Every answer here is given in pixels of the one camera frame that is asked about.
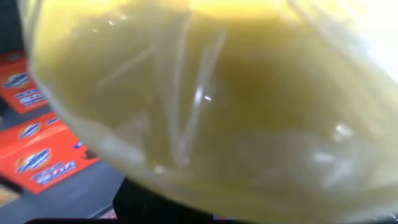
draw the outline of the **yellow liquid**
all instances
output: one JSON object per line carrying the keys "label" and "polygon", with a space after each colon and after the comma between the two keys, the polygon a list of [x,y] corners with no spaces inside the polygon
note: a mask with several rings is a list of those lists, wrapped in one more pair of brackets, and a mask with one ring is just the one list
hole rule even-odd
{"label": "yellow liquid", "polygon": [[36,79],[101,157],[168,198],[243,220],[398,210],[388,77],[285,1],[143,2],[45,1],[24,21],[26,34],[36,25]]}

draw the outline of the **red box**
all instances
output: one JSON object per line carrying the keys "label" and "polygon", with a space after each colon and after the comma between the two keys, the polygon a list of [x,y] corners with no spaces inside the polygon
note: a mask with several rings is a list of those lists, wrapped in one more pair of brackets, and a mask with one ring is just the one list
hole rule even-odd
{"label": "red box", "polygon": [[0,142],[0,174],[35,194],[99,160],[55,113],[1,132]]}
{"label": "red box", "polygon": [[37,85],[27,73],[22,51],[0,55],[0,95],[19,114],[47,104]]}

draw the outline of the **box logo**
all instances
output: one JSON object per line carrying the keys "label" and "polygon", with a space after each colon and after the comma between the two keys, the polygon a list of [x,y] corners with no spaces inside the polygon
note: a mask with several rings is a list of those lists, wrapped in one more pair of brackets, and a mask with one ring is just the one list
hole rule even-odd
{"label": "box logo", "polygon": [[57,121],[59,121],[58,118],[49,119],[49,120],[47,121],[47,126],[50,126],[51,124],[54,124],[54,123],[56,123]]}
{"label": "box logo", "polygon": [[50,157],[51,157],[50,149],[46,148],[39,153],[31,154],[23,158],[20,158],[16,162],[17,166],[16,172],[21,173],[21,172],[26,172],[30,169],[32,170],[38,169],[46,165]]}
{"label": "box logo", "polygon": [[29,74],[28,73],[17,73],[10,75],[4,86],[6,88],[24,88],[29,82]]}
{"label": "box logo", "polygon": [[67,162],[66,164],[64,164],[63,162],[59,162],[58,164],[55,164],[54,166],[34,175],[33,177],[31,177],[31,179],[36,181],[36,183],[40,185],[45,185],[69,173],[76,167],[77,164],[75,161],[70,161]]}
{"label": "box logo", "polygon": [[10,54],[7,57],[7,60],[10,61],[10,62],[13,62],[13,61],[16,61],[16,60],[20,59],[20,57],[21,57],[21,55],[19,53]]}
{"label": "box logo", "polygon": [[74,149],[79,149],[79,148],[81,148],[82,146],[83,146],[83,142],[80,141],[80,142],[78,142],[76,145],[74,145],[73,148],[74,148]]}
{"label": "box logo", "polygon": [[40,123],[35,123],[31,124],[28,127],[22,128],[20,131],[19,138],[28,138],[36,134],[38,131],[40,131]]}

